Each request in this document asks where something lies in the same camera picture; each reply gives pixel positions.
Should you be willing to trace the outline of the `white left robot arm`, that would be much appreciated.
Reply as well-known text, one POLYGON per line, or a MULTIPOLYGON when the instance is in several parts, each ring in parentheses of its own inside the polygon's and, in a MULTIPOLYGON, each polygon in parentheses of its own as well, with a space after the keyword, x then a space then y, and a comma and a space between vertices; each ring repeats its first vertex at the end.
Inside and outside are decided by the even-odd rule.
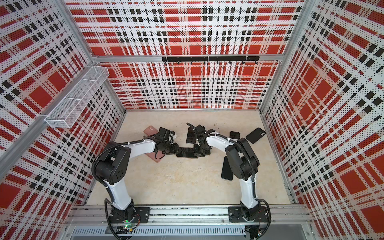
POLYGON ((177 155, 181 149, 177 143, 151 139, 126 143, 110 142, 93 162, 92 175, 106 188, 110 197, 106 202, 111 205, 111 211, 106 213, 110 223, 131 223, 137 217, 134 201, 125 185, 129 161, 140 155, 157 152, 177 155))

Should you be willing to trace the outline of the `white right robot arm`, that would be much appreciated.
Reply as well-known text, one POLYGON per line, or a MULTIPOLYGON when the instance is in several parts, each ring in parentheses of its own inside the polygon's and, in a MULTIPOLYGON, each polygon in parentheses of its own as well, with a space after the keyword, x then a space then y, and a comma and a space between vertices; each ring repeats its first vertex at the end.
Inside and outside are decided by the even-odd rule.
POLYGON ((219 134, 215 130, 187 124, 194 132, 196 141, 193 154, 203 157, 216 148, 226 154, 232 173, 240 181, 241 200, 237 219, 245 222, 265 221, 271 223, 272 215, 268 202, 257 196, 257 173, 260 161, 245 138, 234 140, 219 134))

